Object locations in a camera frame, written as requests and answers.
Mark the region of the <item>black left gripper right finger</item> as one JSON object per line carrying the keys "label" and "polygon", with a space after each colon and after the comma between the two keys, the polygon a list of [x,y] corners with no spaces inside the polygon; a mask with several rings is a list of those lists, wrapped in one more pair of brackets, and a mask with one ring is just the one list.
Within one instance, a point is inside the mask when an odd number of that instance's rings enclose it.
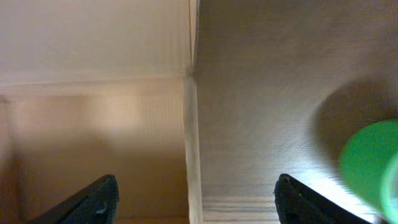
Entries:
{"label": "black left gripper right finger", "polygon": [[288,174],[279,176],[274,196],[281,224],[370,224]]}

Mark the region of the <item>brown cardboard box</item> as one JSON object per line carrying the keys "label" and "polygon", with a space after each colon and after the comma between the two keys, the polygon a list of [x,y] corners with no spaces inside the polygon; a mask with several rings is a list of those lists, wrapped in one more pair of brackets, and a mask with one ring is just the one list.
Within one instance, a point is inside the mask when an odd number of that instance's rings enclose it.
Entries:
{"label": "brown cardboard box", "polygon": [[201,223],[197,1],[1,1],[1,222]]}

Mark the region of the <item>green tape roll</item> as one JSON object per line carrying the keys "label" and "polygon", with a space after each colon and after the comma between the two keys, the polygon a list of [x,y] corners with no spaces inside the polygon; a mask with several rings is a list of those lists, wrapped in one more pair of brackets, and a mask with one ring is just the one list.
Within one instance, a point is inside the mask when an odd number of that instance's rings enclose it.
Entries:
{"label": "green tape roll", "polygon": [[344,145],[339,172],[346,186],[390,223],[397,223],[397,120],[370,124]]}

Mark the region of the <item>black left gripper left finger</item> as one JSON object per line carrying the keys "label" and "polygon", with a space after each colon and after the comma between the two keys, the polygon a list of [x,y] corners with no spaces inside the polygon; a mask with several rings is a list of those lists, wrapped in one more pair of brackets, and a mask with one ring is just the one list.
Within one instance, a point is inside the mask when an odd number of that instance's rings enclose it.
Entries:
{"label": "black left gripper left finger", "polygon": [[34,224],[113,224],[118,202],[117,180],[114,175],[108,174],[29,222]]}

